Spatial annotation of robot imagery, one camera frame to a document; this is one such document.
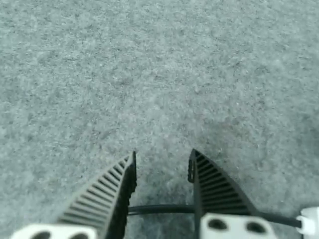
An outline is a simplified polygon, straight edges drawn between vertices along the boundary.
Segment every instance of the floor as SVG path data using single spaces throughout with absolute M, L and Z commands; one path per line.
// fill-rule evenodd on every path
M 319 205 L 316 0 L 0 0 L 0 237 L 133 150 L 131 205 L 192 203 L 198 149 L 266 212 Z M 126 238 L 192 238 L 134 216 Z M 275 226 L 279 239 L 298 239 Z

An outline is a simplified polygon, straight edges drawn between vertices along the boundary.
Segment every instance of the black cable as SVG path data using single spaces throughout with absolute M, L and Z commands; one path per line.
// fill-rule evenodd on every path
M 147 205 L 129 207 L 129 216 L 158 213 L 194 213 L 194 205 Z M 302 226 L 301 222 L 295 218 L 287 218 L 271 213 L 259 213 L 259 216 L 272 223 L 283 224 L 294 228 L 301 228 Z
M 156 213 L 194 213 L 193 205 L 147 205 L 129 207 L 129 216 Z
M 283 224 L 283 225 L 291 226 L 294 228 L 301 228 L 302 226 L 301 221 L 295 218 L 287 218 L 284 216 L 271 214 L 271 213 L 260 213 L 259 216 L 272 223 Z

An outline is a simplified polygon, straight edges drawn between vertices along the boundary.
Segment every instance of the ridged rubber pad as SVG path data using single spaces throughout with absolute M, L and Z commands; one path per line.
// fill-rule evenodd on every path
M 99 239 L 122 239 L 129 198 L 136 187 L 135 152 L 112 166 L 77 192 L 56 223 L 92 226 Z
M 256 216 L 257 210 L 226 172 L 193 149 L 188 180 L 194 183 L 195 212 Z

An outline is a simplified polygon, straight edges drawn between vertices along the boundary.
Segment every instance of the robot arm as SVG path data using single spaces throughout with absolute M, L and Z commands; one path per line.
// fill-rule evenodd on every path
M 147 213 L 194 213 L 196 239 L 276 239 L 267 220 L 296 227 L 305 239 L 319 239 L 317 208 L 307 209 L 298 220 L 261 213 L 226 172 L 195 149 L 188 180 L 194 186 L 194 205 L 129 208 L 137 185 L 133 152 L 74 194 L 53 224 L 29 225 L 11 239 L 122 239 L 127 216 Z

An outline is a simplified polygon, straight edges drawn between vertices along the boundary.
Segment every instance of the screw hole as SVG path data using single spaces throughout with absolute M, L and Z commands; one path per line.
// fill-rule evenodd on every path
M 35 234 L 32 239 L 49 239 L 51 237 L 50 232 L 40 232 Z
M 208 222 L 208 226 L 212 229 L 216 229 L 216 230 L 226 230 L 227 229 L 227 225 L 219 219 L 212 219 Z
M 89 239 L 89 237 L 84 233 L 79 233 L 72 236 L 70 239 Z
M 266 233 L 266 229 L 259 223 L 248 223 L 247 230 L 258 234 Z

